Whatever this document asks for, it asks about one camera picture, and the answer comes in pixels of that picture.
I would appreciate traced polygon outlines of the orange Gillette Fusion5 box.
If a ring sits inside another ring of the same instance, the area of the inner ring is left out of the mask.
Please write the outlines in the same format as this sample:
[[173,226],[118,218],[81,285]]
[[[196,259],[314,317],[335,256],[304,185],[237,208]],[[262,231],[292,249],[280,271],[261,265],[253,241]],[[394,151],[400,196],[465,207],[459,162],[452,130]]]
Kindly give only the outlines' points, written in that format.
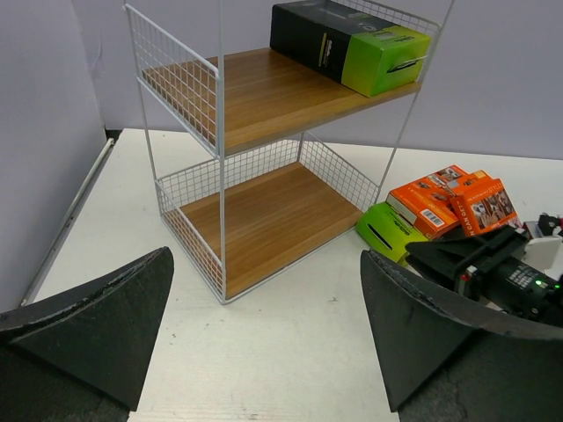
[[476,236],[508,225],[522,223],[500,178],[483,171],[465,175],[449,183],[450,203],[467,236]]

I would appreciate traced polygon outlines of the orange Gillette cartridge box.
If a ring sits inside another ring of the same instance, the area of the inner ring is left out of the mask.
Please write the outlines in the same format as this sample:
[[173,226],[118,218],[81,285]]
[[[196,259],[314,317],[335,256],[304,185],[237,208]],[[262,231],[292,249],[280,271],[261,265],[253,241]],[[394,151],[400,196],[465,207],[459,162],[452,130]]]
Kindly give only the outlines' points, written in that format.
[[490,178],[482,170],[468,173],[452,164],[390,190],[386,202],[426,239],[433,240],[460,225],[451,199]]

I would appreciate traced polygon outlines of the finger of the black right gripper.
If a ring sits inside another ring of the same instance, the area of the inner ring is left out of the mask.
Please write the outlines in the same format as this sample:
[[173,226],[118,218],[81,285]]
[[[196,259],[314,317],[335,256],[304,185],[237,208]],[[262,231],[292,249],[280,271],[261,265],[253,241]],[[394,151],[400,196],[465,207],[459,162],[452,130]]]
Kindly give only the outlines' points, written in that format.
[[409,243],[406,251],[407,263],[423,278],[457,293],[466,290],[468,278],[461,254],[431,242]]
[[433,256],[446,259],[478,259],[497,254],[522,258],[526,246],[523,229],[502,226],[477,236],[435,242]]

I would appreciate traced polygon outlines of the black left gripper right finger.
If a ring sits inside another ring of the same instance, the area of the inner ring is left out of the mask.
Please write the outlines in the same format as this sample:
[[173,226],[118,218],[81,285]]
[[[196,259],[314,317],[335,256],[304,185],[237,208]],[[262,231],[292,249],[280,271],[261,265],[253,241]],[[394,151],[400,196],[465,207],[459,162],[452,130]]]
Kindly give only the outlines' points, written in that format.
[[562,330],[473,302],[376,251],[362,292],[402,421],[560,421]]

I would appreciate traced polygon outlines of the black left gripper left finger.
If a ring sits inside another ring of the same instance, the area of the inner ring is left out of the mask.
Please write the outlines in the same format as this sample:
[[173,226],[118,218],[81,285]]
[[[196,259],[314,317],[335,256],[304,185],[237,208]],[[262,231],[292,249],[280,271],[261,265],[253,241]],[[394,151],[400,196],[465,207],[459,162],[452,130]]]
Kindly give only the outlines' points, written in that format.
[[126,421],[138,407],[174,274],[162,247],[1,315],[3,421]]

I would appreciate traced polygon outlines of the green black Gillette Labs box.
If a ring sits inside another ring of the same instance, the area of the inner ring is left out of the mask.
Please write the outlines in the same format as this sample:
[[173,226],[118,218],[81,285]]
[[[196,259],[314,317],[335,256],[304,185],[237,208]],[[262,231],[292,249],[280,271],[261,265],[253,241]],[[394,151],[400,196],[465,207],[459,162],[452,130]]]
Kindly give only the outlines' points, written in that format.
[[356,223],[355,230],[371,249],[401,266],[407,265],[409,243],[427,241],[386,202],[370,207]]
[[296,1],[272,7],[274,51],[368,98],[416,81],[431,41],[368,6]]

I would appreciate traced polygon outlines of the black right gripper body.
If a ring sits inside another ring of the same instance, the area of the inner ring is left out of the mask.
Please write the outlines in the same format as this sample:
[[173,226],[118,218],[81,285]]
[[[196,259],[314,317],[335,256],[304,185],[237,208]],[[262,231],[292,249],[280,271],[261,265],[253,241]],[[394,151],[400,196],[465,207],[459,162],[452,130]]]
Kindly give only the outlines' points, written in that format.
[[562,279],[553,279],[520,258],[497,254],[464,259],[468,281],[458,293],[475,301],[484,297],[504,312],[523,319],[562,326]]

